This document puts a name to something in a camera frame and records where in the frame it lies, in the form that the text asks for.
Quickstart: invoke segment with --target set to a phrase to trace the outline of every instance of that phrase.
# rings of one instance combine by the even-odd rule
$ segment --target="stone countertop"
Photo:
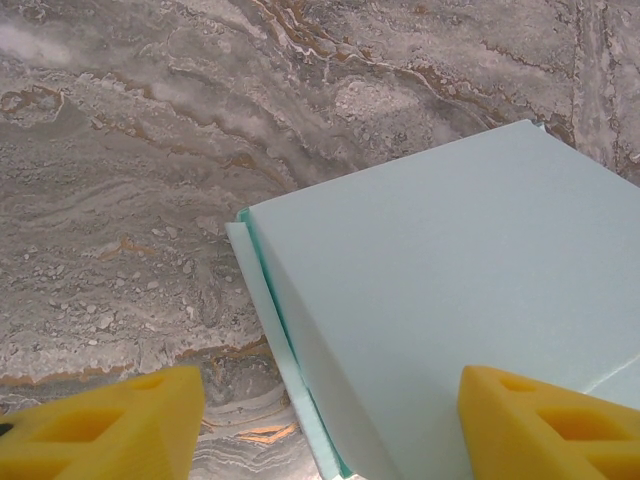
[[[0,407],[195,364],[192,479],[317,470],[224,222],[523,118],[640,183],[640,7],[3,0]]]

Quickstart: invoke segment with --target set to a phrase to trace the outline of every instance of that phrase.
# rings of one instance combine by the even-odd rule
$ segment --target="stone texture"
[[[635,0],[0,5],[0,406],[199,364],[194,479],[317,477],[241,208],[522,118],[640,183]]]

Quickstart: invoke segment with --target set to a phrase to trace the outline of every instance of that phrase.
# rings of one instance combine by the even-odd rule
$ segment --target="foam board layer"
[[[471,478],[468,364],[640,408],[640,190],[530,122],[242,220],[326,439],[369,480]]]

